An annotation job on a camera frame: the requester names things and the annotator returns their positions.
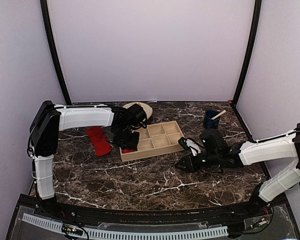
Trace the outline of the red sock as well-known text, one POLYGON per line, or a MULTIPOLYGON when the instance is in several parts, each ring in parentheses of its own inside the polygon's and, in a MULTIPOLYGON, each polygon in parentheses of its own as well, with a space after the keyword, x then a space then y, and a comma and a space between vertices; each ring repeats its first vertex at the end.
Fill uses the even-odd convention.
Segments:
POLYGON ((86 133, 89 136, 98 157, 105 156, 112 151, 112 146, 109 142, 107 142, 107 138, 102 127, 90 127, 86 130, 86 133))
POLYGON ((132 152, 134 152, 134 151, 135 151, 134 149, 127 149, 127 148, 126 148, 126 149, 123 149, 123 150, 122 150, 122 153, 123 153, 123 154, 127 154, 127 153, 132 153, 132 152))

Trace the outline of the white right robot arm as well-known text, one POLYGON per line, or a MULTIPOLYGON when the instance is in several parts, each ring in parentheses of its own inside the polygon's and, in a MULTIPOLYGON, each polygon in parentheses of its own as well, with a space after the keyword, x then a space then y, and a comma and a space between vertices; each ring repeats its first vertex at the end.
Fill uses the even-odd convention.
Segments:
POLYGON ((191 153, 175 164, 177 169, 195 173, 214 166, 237 169, 259 162, 292 160, 277 175, 255 188, 245 205, 245 213, 250 217, 256 217, 267 203, 300 183, 300 123, 281 135, 261 140, 249 139, 233 145, 228 145, 217 129, 202 132, 199 139, 200 143, 190 137, 178 140, 179 145, 191 153))

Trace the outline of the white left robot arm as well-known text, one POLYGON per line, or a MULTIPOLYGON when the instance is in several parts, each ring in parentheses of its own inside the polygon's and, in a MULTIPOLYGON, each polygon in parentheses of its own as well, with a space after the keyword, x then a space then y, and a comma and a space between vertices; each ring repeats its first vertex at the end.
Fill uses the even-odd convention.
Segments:
POLYGON ((40 106, 29 129, 27 154, 32 159, 36 190, 43 202, 41 210, 50 218, 61 213, 55 197, 53 160, 58 148, 59 132, 73 128, 109 127, 113 133, 110 144, 136 150, 140 140, 137 130, 147 127, 153 109, 146 103, 118 105, 59 105, 46 100, 40 106))

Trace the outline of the floral ceramic plate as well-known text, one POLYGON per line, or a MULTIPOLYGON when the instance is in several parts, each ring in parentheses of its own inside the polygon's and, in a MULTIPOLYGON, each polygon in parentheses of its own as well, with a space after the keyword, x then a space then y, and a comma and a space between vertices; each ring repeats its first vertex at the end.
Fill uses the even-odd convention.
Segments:
POLYGON ((149 106, 147 103, 144 102, 129 102, 125 105, 123 105, 122 107, 125 109, 130 108, 131 106, 133 106, 134 104, 139 105, 140 107, 143 108, 144 112, 146 113, 146 117, 149 120, 153 114, 153 108, 151 106, 149 106))

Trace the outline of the dark blue mug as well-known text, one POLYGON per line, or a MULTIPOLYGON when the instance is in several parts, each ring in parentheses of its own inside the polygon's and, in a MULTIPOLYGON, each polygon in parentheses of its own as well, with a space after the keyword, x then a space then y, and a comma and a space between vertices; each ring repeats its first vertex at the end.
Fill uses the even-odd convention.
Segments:
POLYGON ((210 129, 216 130, 218 128, 221 117, 219 116, 216 119, 213 119, 213 117, 215 117, 219 113, 220 113, 219 111, 213 110, 213 109, 207 110, 205 112, 204 120, 203 120, 203 127, 206 130, 210 130, 210 129))

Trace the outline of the wooden compartment tray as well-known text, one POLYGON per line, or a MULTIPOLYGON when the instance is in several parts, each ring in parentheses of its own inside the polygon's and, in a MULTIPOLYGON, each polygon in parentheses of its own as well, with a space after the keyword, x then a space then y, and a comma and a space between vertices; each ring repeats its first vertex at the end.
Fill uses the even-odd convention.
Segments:
POLYGON ((152 158, 184 150, 178 143, 184 135, 176 121, 151 124, 147 128, 138 129, 137 132, 139 133, 137 150, 132 152, 120 150, 120 157, 123 162, 152 158))

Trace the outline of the wooden stick in mug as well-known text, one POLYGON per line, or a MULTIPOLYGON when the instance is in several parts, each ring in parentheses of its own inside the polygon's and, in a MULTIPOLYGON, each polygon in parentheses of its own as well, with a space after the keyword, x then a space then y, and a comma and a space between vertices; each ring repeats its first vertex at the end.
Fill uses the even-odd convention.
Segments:
POLYGON ((215 119, 219 118, 220 116, 222 116, 226 112, 227 112, 226 110, 223 110, 223 111, 219 112, 217 115, 215 115, 214 117, 212 117, 211 120, 215 120, 215 119))

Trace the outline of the black front rail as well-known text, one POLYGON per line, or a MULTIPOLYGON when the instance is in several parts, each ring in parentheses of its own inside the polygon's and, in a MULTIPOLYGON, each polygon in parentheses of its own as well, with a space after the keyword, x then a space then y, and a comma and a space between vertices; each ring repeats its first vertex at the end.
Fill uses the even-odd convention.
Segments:
POLYGON ((83 206, 71 206, 68 216, 83 224, 116 223, 116 224, 177 224, 208 221, 226 223, 233 220, 228 207, 212 207, 188 210, 111 210, 83 206))

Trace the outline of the left black frame post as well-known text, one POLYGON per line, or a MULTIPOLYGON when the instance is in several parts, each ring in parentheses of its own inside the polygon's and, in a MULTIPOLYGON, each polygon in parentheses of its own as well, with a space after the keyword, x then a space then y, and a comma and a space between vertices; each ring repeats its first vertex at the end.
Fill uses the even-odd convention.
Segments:
POLYGON ((50 13, 49 13, 49 7, 48 7, 48 1, 47 0, 40 0, 40 8, 41 8, 41 14, 45 29, 45 34, 49 46, 49 51, 52 59, 52 63, 54 66, 54 70, 57 76, 58 84, 61 89, 61 93, 63 96, 63 99, 67 105, 72 105, 71 97, 67 88, 67 84, 63 75, 61 63, 59 60, 59 56, 57 53, 57 47, 54 39, 53 34, 53 28, 51 24, 50 19, 50 13))

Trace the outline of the black frame post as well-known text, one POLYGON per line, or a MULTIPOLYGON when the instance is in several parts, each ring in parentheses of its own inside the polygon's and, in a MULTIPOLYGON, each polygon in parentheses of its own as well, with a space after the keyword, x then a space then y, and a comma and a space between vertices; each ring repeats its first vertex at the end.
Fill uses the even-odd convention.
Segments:
POLYGON ((241 93, 242 93, 242 90, 244 87, 244 83, 245 83, 245 80, 247 77, 248 69, 250 66, 250 62, 251 62, 251 58, 252 58, 252 54, 253 54, 253 50, 254 50, 254 45, 255 45, 255 40, 256 40, 256 36, 257 36, 260 15, 261 15, 261 8, 262 8, 262 0, 255 0, 252 20, 251 20, 251 26, 250 26, 246 51, 245 51, 245 55, 244 55, 244 59, 243 59, 243 63, 242 63, 242 68, 240 71, 240 75, 238 78, 234 96, 231 101, 234 108, 237 107, 237 104, 239 102, 239 99, 240 99, 240 96, 241 96, 241 93))
POLYGON ((63 99, 67 105, 72 105, 71 97, 67 88, 67 84, 63 75, 61 63, 59 60, 59 56, 57 53, 57 47, 54 39, 53 34, 53 28, 51 24, 50 19, 50 13, 49 13, 49 7, 48 7, 48 1, 47 0, 40 0, 40 8, 41 8, 41 14, 45 29, 45 34, 49 46, 49 51, 52 59, 52 63, 54 66, 54 70, 57 76, 58 84, 61 89, 61 93, 63 96, 63 99))

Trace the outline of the right black frame post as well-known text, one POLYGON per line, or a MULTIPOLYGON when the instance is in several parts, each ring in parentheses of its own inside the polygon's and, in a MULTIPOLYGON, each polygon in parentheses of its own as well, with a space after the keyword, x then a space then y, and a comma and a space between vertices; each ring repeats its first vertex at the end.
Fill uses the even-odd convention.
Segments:
POLYGON ((240 71, 240 75, 238 78, 234 96, 231 101, 234 108, 237 107, 237 104, 239 102, 239 99, 240 99, 240 96, 241 96, 241 93, 242 93, 242 90, 244 87, 244 83, 245 83, 245 80, 247 77, 248 69, 250 66, 250 62, 251 62, 251 58, 252 58, 252 54, 253 54, 253 50, 254 50, 254 45, 255 45, 255 40, 256 40, 256 36, 257 36, 260 15, 261 15, 261 8, 262 8, 262 0, 255 0, 252 20, 251 20, 251 26, 250 26, 246 51, 245 51, 245 55, 244 55, 244 59, 243 59, 243 63, 242 63, 242 68, 240 71))

